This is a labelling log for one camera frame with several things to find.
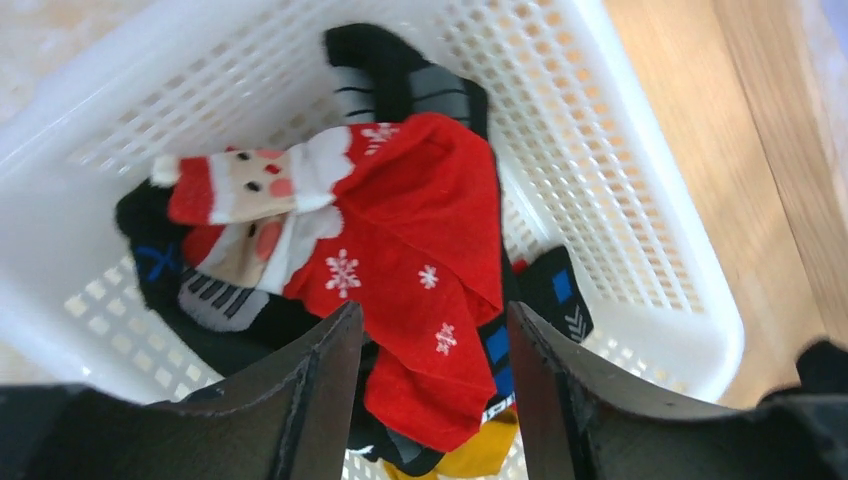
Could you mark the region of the red Santa snowflake sock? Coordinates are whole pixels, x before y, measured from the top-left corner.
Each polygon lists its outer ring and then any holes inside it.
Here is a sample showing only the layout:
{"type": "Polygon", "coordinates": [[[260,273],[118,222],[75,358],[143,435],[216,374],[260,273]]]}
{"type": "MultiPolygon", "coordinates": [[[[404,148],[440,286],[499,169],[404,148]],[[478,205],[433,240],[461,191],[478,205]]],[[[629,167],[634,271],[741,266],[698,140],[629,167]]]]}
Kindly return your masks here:
{"type": "Polygon", "coordinates": [[[488,143],[436,113],[326,129],[286,150],[165,155],[150,181],[186,263],[325,317],[358,303],[377,344],[367,410],[448,452],[496,391],[479,328],[504,306],[488,143]]]}

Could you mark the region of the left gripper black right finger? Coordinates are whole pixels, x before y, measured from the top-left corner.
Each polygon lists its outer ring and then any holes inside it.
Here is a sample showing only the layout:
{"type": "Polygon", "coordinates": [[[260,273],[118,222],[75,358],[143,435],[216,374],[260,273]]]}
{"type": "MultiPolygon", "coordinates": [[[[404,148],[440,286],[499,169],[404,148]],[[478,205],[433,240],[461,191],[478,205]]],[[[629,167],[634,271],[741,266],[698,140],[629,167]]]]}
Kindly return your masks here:
{"type": "Polygon", "coordinates": [[[734,410],[658,387],[508,308],[532,479],[843,479],[847,399],[786,395],[734,410]]]}

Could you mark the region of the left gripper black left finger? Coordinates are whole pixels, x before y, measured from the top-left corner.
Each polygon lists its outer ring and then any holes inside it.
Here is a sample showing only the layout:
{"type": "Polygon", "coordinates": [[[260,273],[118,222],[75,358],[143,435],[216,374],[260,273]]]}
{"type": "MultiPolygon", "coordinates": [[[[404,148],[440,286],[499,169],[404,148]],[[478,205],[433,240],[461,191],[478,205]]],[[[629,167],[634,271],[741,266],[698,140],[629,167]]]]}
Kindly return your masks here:
{"type": "Polygon", "coordinates": [[[338,479],[363,337],[347,303],[286,347],[179,402],[82,384],[1,391],[5,479],[338,479]]]}

